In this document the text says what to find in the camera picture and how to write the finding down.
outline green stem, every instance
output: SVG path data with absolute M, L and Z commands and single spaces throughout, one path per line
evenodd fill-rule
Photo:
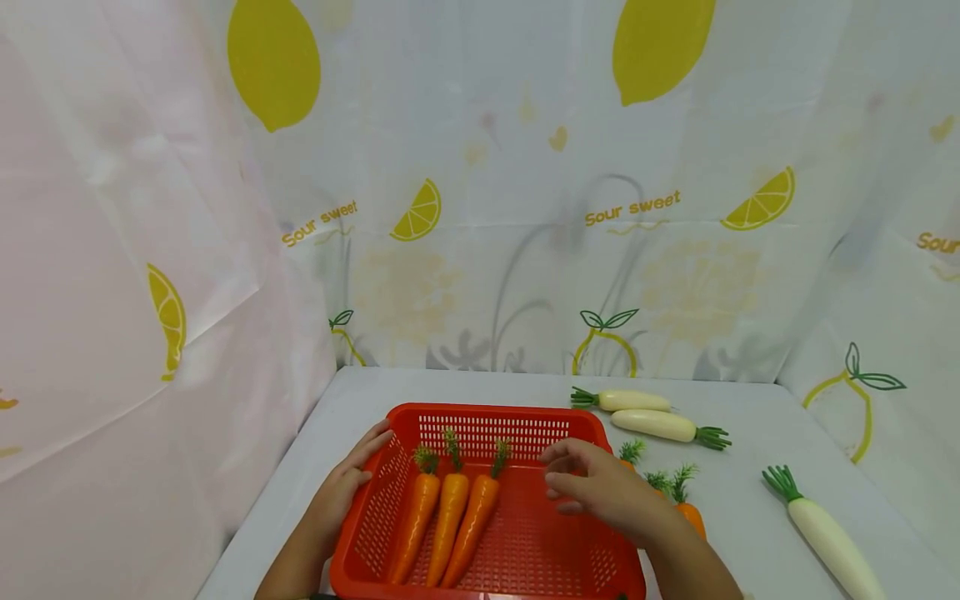
M 414 462 L 421 473 L 432 475 L 437 472 L 437 466 L 440 463 L 440 456 L 430 448 L 422 445 L 414 450 Z
M 677 504 L 686 502 L 686 482 L 693 478 L 700 470 L 696 465 L 686 464 L 678 468 L 670 481 L 670 495 Z
M 665 470 L 659 470 L 653 473 L 643 473 L 643 478 L 647 480 L 650 487 L 659 490 L 663 494 L 670 494 L 670 479 Z
M 636 461 L 640 460 L 645 449 L 647 449 L 647 444 L 645 444 L 643 440 L 624 442 L 623 445 L 620 446 L 620 460 L 635 465 Z
M 575 390 L 570 394 L 570 405 L 574 408 L 589 408 L 600 403 L 599 394 L 591 394 L 587 390 L 573 386 Z
M 711 450 L 723 450 L 733 442 L 724 436 L 730 434 L 719 427 L 697 427 L 697 433 L 693 439 Z
M 767 470 L 763 471 L 763 478 L 774 492 L 786 500 L 787 504 L 804 497 L 797 490 L 797 482 L 793 480 L 793 473 L 787 465 L 767 467 Z
M 496 479 L 500 475 L 500 471 L 503 470 L 508 458 L 510 458 L 510 440 L 497 440 L 493 467 L 490 469 L 491 478 Z
M 453 427 L 447 427 L 444 430 L 444 440 L 446 440 L 446 452 L 453 462 L 453 470 L 459 473 L 460 469 L 464 467 L 464 463 L 460 460 L 460 441 L 457 440 L 457 432 L 453 430 Z

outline green leaf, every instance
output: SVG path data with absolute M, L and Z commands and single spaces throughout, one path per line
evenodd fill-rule
M 347 323 L 350 322 L 350 317 L 352 316 L 353 316 L 352 310 L 345 310 L 344 312 L 340 313 L 339 315 L 333 318 L 333 323 L 330 324 L 330 327 L 332 328 L 336 325 L 339 325 L 339 326 L 346 325 Z
M 584 323 L 587 324 L 587 327 L 603 329 L 603 319 L 601 319 L 600 315 L 596 314 L 592 310 L 581 310 L 580 318 L 584 320 Z
M 885 372 L 859 373 L 856 377 L 852 377 L 852 379 L 862 381 L 865 385 L 870 386 L 875 390 L 881 390 L 882 392 L 889 392 L 890 390 L 906 389 L 905 383 L 903 383 L 893 375 L 888 375 Z
M 850 342 L 850 347 L 847 348 L 847 357 L 844 359 L 844 362 L 847 363 L 847 372 L 851 376 L 860 374 L 860 348 L 858 348 L 854 342 Z
M 622 313 L 613 315 L 610 317 L 610 320 L 604 324 L 604 329 L 617 329 L 618 327 L 627 324 L 630 318 L 639 312 L 639 310 L 639 308 L 635 308 L 634 310 L 625 310 Z

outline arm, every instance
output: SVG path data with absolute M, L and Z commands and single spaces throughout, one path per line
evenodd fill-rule
M 742 600 L 708 543 L 646 481 L 599 447 L 567 439 L 543 451 L 547 496 L 565 515 L 590 513 L 647 551 L 664 600 Z M 574 469 L 587 476 L 576 476 Z
M 374 425 L 326 476 L 253 600 L 298 600 L 317 592 L 324 563 L 333 556 L 353 495 L 372 478 L 371 473 L 360 469 L 394 436 L 389 425 L 385 420 Z
M 713 548 L 679 513 L 670 512 L 676 514 L 659 523 L 659 532 L 646 543 L 663 600 L 742 599 L 739 586 Z

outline shower curtain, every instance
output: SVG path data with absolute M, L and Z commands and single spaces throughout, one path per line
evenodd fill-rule
M 777 381 L 956 564 L 958 17 L 6 0 L 4 597 L 189 597 L 337 365 Z

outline orange plastic basket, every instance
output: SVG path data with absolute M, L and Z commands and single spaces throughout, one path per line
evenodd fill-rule
M 561 516 L 546 497 L 538 457 L 550 444 L 572 437 L 610 445 L 603 425 L 591 413 L 568 409 L 457 404 L 402 404 L 387 416 L 394 438 L 367 468 L 364 487 L 344 522 L 330 567 L 330 583 L 348 600 L 480 600 L 509 595 L 514 600 L 587 598 L 629 600 L 646 597 L 636 549 L 590 516 Z M 467 574 L 455 589 L 426 588 L 423 581 L 433 540 L 433 524 L 405 586 L 385 582 L 397 544 L 401 516 L 417 469 L 411 460 L 420 444 L 444 457 L 438 475 L 451 471 L 444 452 L 444 430 L 460 439 L 464 473 L 488 472 L 493 443 L 511 441 L 513 454 L 500 474 L 496 513 Z

